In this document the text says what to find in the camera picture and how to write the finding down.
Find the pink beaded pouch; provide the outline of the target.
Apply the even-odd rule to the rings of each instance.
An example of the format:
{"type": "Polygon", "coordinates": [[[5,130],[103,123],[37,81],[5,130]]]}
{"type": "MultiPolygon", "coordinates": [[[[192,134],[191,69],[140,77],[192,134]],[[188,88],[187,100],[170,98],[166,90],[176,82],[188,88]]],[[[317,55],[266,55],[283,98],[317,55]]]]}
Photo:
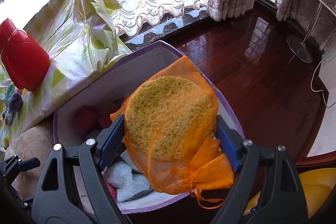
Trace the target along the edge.
{"type": "Polygon", "coordinates": [[[108,191],[109,191],[110,195],[112,196],[112,198],[114,200],[116,200],[117,199],[116,189],[113,186],[111,186],[111,184],[109,182],[107,182],[107,181],[105,181],[105,184],[106,184],[106,186],[108,188],[108,191]]]}

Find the purple towel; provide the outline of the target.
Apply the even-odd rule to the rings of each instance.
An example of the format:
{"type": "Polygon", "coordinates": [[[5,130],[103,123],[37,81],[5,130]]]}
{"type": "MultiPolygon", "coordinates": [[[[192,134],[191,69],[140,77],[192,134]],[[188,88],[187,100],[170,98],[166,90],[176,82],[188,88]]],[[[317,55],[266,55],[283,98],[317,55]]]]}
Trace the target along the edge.
{"type": "Polygon", "coordinates": [[[13,113],[17,113],[23,106],[23,99],[19,92],[14,92],[8,100],[9,110],[13,113]]]}

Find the light blue towel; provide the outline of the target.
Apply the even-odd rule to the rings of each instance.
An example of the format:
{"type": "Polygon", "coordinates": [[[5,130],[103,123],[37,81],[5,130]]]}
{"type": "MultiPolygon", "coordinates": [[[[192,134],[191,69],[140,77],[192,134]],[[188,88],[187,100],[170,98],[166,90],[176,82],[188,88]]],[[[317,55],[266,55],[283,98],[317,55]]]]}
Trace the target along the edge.
{"type": "Polygon", "coordinates": [[[152,191],[149,180],[124,161],[108,167],[103,174],[106,182],[115,188],[117,202],[127,202],[139,198],[152,191]]]}

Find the orange mesh bag with sponge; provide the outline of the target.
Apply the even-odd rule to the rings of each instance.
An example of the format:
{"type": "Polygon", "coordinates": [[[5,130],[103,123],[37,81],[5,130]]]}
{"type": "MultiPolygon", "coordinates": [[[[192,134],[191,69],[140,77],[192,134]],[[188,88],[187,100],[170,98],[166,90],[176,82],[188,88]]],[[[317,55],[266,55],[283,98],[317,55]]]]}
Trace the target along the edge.
{"type": "Polygon", "coordinates": [[[216,209],[223,199],[202,193],[228,189],[235,178],[215,135],[218,110],[213,88],[183,56],[141,84],[110,119],[124,115],[127,152],[156,192],[188,192],[202,208],[216,209]]]}

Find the teal green towel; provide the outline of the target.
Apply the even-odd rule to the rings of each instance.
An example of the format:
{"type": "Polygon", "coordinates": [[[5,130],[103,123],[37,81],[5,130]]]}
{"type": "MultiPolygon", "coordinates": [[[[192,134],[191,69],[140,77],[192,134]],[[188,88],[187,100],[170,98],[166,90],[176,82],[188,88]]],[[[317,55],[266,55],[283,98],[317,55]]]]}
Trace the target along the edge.
{"type": "Polygon", "coordinates": [[[9,84],[5,92],[5,100],[6,100],[7,105],[9,104],[9,99],[13,95],[14,92],[15,92],[15,86],[13,83],[11,83],[9,84]]]}

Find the magenta knit cloth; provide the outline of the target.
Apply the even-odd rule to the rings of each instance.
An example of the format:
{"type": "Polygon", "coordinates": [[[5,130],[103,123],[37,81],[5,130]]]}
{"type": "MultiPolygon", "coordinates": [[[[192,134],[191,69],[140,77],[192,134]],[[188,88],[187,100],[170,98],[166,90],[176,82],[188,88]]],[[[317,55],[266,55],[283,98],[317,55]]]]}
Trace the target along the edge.
{"type": "Polygon", "coordinates": [[[120,109],[124,98],[115,100],[112,105],[104,110],[93,106],[82,106],[74,115],[73,125],[77,133],[85,137],[92,130],[108,128],[112,121],[110,114],[120,109]]]}

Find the yellow bag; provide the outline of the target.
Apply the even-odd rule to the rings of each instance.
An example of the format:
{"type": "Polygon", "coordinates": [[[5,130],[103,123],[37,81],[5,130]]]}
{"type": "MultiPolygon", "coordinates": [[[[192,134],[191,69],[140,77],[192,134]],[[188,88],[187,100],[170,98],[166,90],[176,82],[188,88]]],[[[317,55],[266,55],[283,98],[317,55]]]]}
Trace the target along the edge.
{"type": "Polygon", "coordinates": [[[335,168],[321,168],[299,174],[311,218],[323,205],[335,186],[335,168]]]}

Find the purple white storage box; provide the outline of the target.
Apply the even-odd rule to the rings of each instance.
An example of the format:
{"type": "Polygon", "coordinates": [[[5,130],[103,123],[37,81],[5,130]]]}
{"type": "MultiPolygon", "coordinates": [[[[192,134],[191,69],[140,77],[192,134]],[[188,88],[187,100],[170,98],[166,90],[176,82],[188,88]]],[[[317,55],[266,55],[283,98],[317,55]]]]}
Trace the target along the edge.
{"type": "MultiPolygon", "coordinates": [[[[104,110],[112,106],[115,100],[131,95],[143,82],[182,56],[183,54],[179,50],[160,40],[123,57],[111,69],[55,111],[53,122],[54,142],[62,144],[63,147],[81,145],[85,138],[77,133],[73,124],[74,114],[80,107],[93,106],[97,110],[104,110]]],[[[242,138],[245,138],[237,116],[221,91],[199,68],[196,67],[195,69],[214,89],[219,103],[218,115],[222,116],[229,128],[235,129],[242,138]]],[[[77,189],[84,204],[84,201],[89,200],[81,177],[81,170],[76,167],[74,171],[77,189]]],[[[117,206],[122,214],[144,213],[175,203],[188,195],[188,192],[173,196],[152,191],[135,200],[117,202],[117,206]]]]}

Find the red thermos jug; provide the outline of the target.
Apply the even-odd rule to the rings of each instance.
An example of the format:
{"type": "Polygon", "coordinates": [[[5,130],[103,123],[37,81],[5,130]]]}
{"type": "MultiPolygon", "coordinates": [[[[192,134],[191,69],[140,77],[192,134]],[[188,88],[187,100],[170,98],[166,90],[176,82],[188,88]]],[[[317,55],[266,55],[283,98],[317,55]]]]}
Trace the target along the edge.
{"type": "Polygon", "coordinates": [[[49,54],[24,30],[9,19],[1,23],[1,60],[18,89],[35,91],[49,66],[49,54]]]}

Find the green checkered plastic tablecloth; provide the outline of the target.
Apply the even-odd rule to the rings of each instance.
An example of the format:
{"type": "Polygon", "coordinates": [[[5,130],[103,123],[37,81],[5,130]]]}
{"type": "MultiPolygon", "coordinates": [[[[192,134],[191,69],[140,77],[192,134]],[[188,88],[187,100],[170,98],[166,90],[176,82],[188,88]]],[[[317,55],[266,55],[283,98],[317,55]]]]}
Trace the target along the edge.
{"type": "Polygon", "coordinates": [[[117,0],[50,0],[24,27],[49,54],[51,63],[34,92],[22,92],[22,109],[6,125],[1,146],[52,114],[131,50],[117,35],[112,17],[117,0]]]}

